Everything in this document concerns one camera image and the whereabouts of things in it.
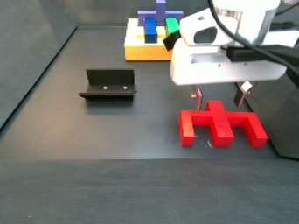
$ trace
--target black bracket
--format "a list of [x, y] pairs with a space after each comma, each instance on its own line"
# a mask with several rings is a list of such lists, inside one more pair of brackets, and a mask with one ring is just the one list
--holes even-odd
[[88, 90], [78, 93], [86, 100], [130, 99], [134, 96], [132, 69], [86, 69]]

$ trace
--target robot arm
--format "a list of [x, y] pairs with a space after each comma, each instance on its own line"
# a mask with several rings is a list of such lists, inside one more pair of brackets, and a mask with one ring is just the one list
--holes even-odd
[[209, 0], [209, 8], [180, 22], [181, 37], [172, 49], [173, 83], [195, 87], [244, 82], [249, 90], [248, 81], [275, 80], [287, 67], [296, 71], [299, 31], [268, 31], [280, 0], [213, 3]]

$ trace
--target gray wall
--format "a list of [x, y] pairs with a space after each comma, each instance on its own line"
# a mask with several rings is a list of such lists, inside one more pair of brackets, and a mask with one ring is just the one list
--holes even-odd
[[[52, 0], [78, 25], [124, 26], [137, 10], [153, 10], [154, 0]], [[168, 10], [191, 15], [207, 7], [205, 0], [166, 0]]]
[[0, 128], [76, 24], [48, 0], [0, 0]]

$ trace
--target yellow base block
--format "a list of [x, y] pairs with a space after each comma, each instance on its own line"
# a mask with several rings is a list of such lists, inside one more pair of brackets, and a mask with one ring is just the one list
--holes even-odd
[[137, 19], [129, 18], [125, 29], [125, 60], [171, 60], [172, 51], [166, 52], [164, 42], [158, 38], [156, 44], [145, 44], [138, 38]]

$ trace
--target red h-shaped block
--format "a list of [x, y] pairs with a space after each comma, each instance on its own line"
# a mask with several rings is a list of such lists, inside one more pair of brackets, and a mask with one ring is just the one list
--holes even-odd
[[261, 147], [268, 136], [253, 112], [228, 112], [221, 101], [208, 101], [205, 110], [183, 110], [180, 112], [181, 145], [193, 144], [193, 127], [209, 126], [211, 140], [216, 147], [229, 147], [233, 140], [231, 127], [245, 131], [251, 147]]

